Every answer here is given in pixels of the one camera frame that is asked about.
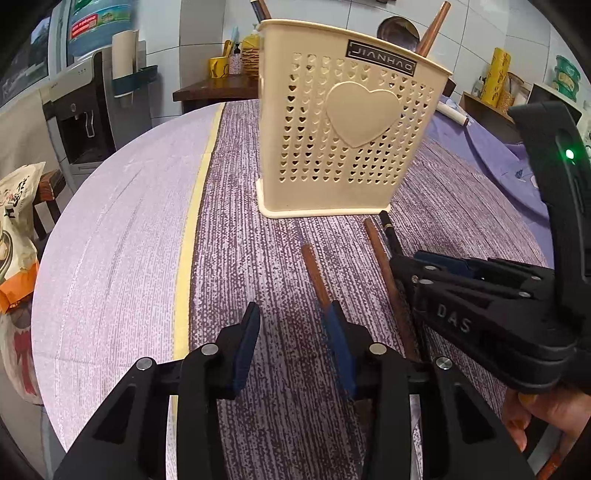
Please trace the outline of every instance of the blue cloth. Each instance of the blue cloth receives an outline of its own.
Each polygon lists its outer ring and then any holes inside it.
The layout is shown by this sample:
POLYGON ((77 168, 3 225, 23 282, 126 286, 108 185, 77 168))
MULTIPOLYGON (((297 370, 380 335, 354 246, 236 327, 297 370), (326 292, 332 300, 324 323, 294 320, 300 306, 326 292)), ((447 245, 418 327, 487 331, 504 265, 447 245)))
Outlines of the blue cloth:
POLYGON ((505 145, 471 119, 467 127, 435 112, 426 135, 486 175, 521 214, 534 234, 548 265, 554 267, 548 209, 532 181, 523 144, 505 145))

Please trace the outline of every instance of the window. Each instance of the window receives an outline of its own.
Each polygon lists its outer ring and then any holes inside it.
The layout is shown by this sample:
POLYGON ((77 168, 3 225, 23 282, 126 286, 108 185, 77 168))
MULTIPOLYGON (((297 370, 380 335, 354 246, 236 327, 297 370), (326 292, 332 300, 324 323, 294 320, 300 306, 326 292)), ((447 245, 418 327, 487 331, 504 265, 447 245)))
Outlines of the window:
POLYGON ((47 15, 35 27, 0 80, 0 107, 48 75, 49 22, 47 15))

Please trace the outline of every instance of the blue water jug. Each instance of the blue water jug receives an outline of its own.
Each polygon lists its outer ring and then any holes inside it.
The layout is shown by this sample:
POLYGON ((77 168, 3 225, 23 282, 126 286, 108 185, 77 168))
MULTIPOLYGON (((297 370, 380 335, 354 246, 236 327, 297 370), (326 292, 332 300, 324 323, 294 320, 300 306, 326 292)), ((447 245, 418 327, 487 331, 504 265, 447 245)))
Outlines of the blue water jug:
POLYGON ((70 11, 68 53, 81 57, 110 45, 113 35, 132 29, 134 0, 74 0, 70 11))

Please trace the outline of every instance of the silver bolt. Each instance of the silver bolt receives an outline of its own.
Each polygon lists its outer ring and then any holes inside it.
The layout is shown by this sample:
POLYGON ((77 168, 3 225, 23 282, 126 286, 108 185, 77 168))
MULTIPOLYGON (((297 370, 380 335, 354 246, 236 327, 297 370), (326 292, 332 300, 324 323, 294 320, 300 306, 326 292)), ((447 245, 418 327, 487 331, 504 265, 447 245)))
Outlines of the silver bolt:
POLYGON ((453 362, 446 356, 440 356, 437 360, 435 360, 435 365, 437 365, 441 370, 449 370, 453 367, 453 362))
POLYGON ((383 355, 388 351, 388 349, 383 343, 372 343, 369 346, 369 351, 374 355, 383 355))
POLYGON ((143 358, 140 358, 135 364, 135 366, 138 368, 138 370, 147 370, 152 366, 152 363, 152 359, 145 356, 143 358))
POLYGON ((201 353, 203 355, 215 355, 219 350, 219 347, 215 343, 206 343, 201 347, 201 353))

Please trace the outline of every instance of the black label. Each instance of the black label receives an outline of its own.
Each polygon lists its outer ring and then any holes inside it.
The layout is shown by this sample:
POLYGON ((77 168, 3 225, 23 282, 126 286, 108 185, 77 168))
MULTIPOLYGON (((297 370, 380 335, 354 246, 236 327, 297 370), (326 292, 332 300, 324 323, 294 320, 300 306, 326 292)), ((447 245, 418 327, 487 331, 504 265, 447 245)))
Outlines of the black label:
POLYGON ((382 67, 405 73, 411 77, 414 77, 414 71, 417 68, 416 61, 356 40, 349 40, 346 56, 350 59, 363 60, 375 65, 381 65, 382 67))

